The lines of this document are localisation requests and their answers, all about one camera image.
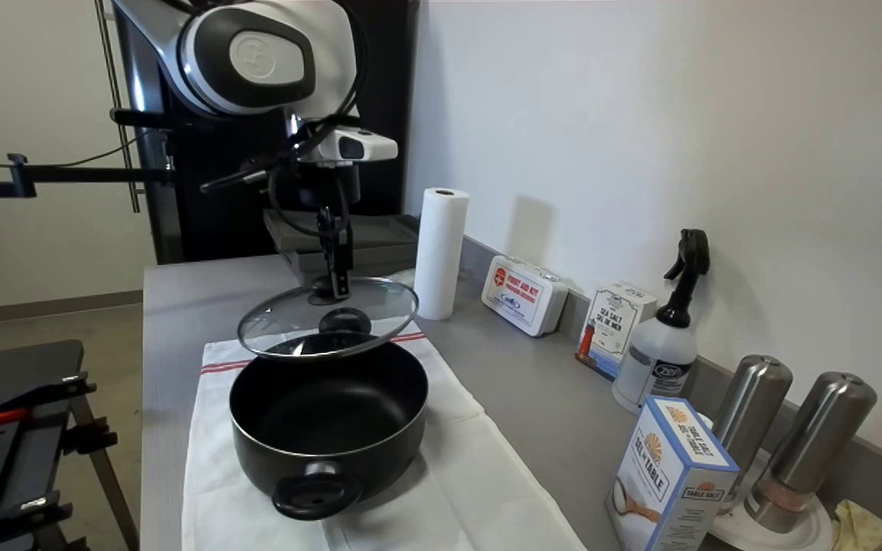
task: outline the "gray countertop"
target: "gray countertop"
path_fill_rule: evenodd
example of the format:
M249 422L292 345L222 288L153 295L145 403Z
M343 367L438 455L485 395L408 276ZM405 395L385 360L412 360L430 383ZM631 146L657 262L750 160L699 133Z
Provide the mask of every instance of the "gray countertop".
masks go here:
M201 342L232 340L259 300L294 288L281 259L153 266L145 278L140 548L181 548L181 486ZM603 512L633 417L563 337L531 340L459 284L455 315L421 321L462 386L557 500L592 551L615 545Z

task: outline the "cardboard box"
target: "cardboard box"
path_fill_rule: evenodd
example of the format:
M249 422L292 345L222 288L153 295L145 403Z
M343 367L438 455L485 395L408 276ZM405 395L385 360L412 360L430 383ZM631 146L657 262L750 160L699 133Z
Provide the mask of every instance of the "cardboard box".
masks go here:
M607 497L621 548L699 548L734 478L734 459L688 403L646 398Z
M592 298L577 360L620 380L631 331L655 315L657 300L633 284L608 284Z
M531 337L557 331L568 282L534 265L497 255L482 288L482 303Z

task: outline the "white wall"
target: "white wall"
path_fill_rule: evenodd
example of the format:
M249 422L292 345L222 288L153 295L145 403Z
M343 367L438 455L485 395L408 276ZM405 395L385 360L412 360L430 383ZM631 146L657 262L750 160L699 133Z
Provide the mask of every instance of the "white wall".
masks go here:
M107 110L92 4L0 0L0 162L13 152L31 162L110 152ZM138 292L150 262L126 188L44 183L35 203L0 198L0 306Z
M860 375L882 443L882 4L426 0L412 81L408 211L462 188L471 238L583 292L657 292L701 226L701 354L795 403Z

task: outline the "white towel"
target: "white towel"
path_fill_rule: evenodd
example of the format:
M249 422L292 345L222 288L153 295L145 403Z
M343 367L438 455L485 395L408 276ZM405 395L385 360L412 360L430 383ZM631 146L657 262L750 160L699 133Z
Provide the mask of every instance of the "white towel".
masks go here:
M250 355L236 340L209 342L191 425L185 551L583 548L557 503L438 348L417 328L394 342L412 354L430 375L421 457L390 489L331 522L281 518L243 474L231 428L231 386Z

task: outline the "black cable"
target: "black cable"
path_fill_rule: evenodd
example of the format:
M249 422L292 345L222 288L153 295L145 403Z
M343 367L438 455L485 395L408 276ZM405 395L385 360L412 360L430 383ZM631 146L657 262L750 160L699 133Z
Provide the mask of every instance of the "black cable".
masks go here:
M276 210L280 221L287 223L292 229L304 232L304 237L320 237L320 229L311 226L300 226L296 221L292 221L280 203L280 180L281 180L281 165L276 165L270 174L265 174L265 198L270 206Z
M89 162L94 162L94 160L104 160L104 158L113 158L113 155L123 155L130 145L134 145L138 138L133 138L133 141L126 141L126 145L119 145L119 146L110 146L110 152L101 152L101 155L94 155L94 158L82 158L82 160L78 160L78 162L63 162L63 165L50 165L50 169L78 169L78 165L89 165Z
M101 155L94 155L94 158L82 158L82 160L78 160L78 162L44 165L44 169L78 169L78 165L89 165L89 162L94 162L94 160L104 160L104 158L113 158L113 155L126 152L126 146L134 145L134 141L138 141L138 138L133 138L133 141L126 141L126 145L119 145L119 146L101 152Z
M161 0L161 4L167 4L167 6L174 6L181 14L192 14L192 4L185 4L185 0Z
M357 19L357 14L349 6L349 4L339 4L349 24L352 24L352 52L354 52L354 73L352 73L352 85L343 99L343 106L320 121L320 122L307 122L300 133L294 133L286 146L294 155L294 158L307 158L311 155L343 121L352 121L349 110L357 106L357 89L369 78L369 35L364 35L364 22Z

